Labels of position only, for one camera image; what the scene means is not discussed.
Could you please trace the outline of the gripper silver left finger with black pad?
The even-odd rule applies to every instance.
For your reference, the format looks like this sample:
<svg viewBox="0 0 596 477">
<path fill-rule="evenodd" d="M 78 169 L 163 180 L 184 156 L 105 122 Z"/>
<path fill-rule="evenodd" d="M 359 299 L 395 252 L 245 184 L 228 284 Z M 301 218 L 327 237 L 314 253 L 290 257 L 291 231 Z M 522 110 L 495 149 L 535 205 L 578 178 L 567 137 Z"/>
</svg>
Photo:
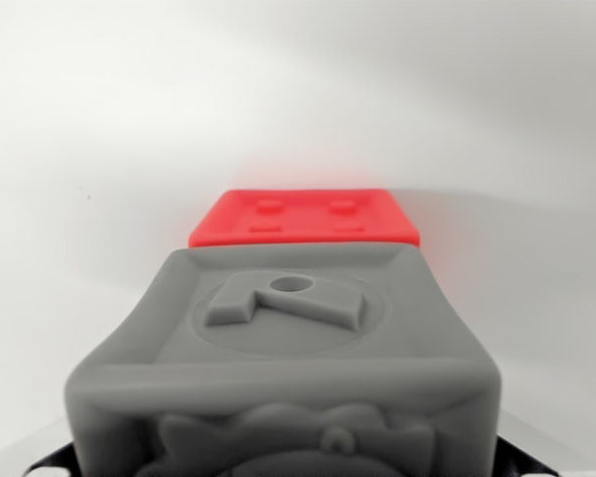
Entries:
<svg viewBox="0 0 596 477">
<path fill-rule="evenodd" d="M 0 449 L 0 476 L 80 476 L 65 417 Z"/>
</svg>

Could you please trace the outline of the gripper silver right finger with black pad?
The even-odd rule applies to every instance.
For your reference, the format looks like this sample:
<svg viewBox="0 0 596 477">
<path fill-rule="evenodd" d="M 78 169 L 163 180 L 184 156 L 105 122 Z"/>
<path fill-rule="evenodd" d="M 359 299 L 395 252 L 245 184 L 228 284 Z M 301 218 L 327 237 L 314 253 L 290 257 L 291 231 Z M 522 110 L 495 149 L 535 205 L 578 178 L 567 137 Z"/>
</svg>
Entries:
<svg viewBox="0 0 596 477">
<path fill-rule="evenodd" d="M 502 410 L 493 476 L 596 476 L 596 461 Z"/>
</svg>

